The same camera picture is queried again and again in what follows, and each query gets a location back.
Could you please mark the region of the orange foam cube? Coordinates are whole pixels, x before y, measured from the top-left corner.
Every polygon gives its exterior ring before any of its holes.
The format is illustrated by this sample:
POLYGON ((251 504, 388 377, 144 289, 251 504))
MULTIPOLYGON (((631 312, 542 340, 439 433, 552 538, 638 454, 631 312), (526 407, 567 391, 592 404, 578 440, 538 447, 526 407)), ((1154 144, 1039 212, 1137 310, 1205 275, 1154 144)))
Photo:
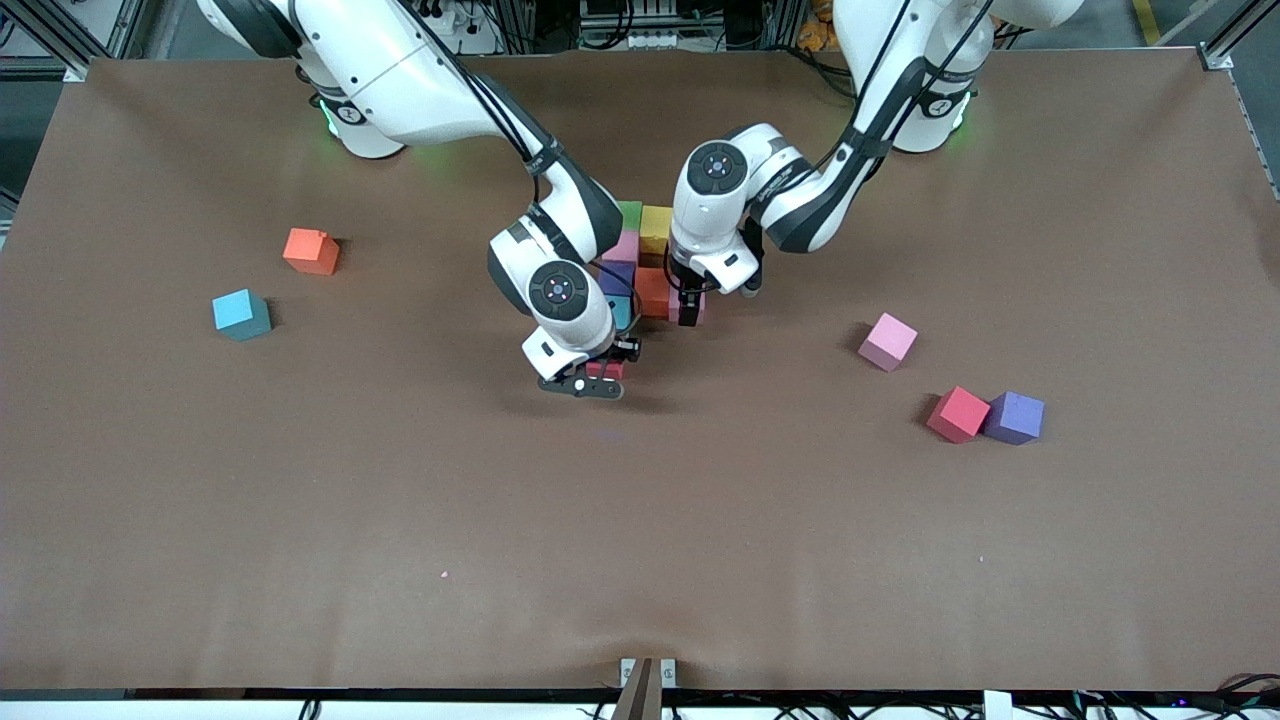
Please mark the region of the orange foam cube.
POLYGON ((669 320, 672 306, 671 286, 666 272, 658 266, 637 266, 634 288, 640 299, 641 315, 658 320, 669 320))
POLYGON ((291 228, 282 258, 300 273, 333 275, 340 256, 340 246, 325 231, 291 228))

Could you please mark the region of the brown table cover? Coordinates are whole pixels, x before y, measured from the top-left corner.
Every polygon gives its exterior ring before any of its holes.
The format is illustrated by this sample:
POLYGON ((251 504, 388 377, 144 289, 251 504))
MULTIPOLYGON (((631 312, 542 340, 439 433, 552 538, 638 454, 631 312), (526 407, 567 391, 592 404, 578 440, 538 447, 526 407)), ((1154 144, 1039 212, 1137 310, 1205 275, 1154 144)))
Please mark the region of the brown table cover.
POLYGON ((1280 673, 1280 202, 1231 77, 1015 51, 978 86, 591 401, 538 388, 486 273, 506 142, 364 161, 288 63, 95 67, 0 252, 0 687, 1280 673), (215 329, 238 290, 269 333, 215 329), (895 372, 858 355, 882 313, 895 372), (1042 400, 1041 437, 947 442, 955 386, 1042 400))

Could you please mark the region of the pile of orange round objects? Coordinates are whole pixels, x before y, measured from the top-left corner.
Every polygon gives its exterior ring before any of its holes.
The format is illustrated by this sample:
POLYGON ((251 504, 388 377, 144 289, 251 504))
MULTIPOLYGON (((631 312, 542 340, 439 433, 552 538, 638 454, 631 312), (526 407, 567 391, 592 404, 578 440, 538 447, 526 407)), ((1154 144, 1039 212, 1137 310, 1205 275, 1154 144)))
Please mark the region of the pile of orange round objects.
POLYGON ((796 46, 808 53, 838 51, 835 0, 809 0, 809 8, 797 32, 796 46))

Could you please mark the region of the white power strip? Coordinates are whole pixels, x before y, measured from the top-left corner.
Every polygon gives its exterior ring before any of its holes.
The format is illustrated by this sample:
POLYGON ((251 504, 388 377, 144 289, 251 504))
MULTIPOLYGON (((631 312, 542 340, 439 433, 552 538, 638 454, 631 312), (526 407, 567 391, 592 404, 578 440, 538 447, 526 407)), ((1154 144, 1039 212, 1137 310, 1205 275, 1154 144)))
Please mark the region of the white power strip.
POLYGON ((485 0, 407 0, 407 4, 457 55, 499 55, 507 49, 497 15, 485 0))

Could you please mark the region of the metal mount with brown post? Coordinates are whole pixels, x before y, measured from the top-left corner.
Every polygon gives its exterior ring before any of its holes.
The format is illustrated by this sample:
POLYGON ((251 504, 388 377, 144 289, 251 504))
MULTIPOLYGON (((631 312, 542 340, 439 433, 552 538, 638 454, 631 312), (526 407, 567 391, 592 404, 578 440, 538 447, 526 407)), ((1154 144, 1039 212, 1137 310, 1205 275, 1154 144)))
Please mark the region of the metal mount with brown post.
POLYGON ((663 693, 678 688, 675 659, 621 659, 620 679, 611 720, 666 720, 663 693))

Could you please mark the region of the aluminium frame profile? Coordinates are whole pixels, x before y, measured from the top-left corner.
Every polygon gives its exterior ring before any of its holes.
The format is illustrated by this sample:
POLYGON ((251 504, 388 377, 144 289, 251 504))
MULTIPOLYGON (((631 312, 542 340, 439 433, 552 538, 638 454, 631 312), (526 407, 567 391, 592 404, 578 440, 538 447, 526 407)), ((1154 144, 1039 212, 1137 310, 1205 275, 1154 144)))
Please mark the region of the aluminium frame profile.
POLYGON ((1231 50, 1272 12, 1280 8, 1280 0, 1242 0, 1235 12, 1202 44, 1231 50))
POLYGON ((70 61, 142 58, 164 4, 0 0, 0 79, 61 81, 70 61))

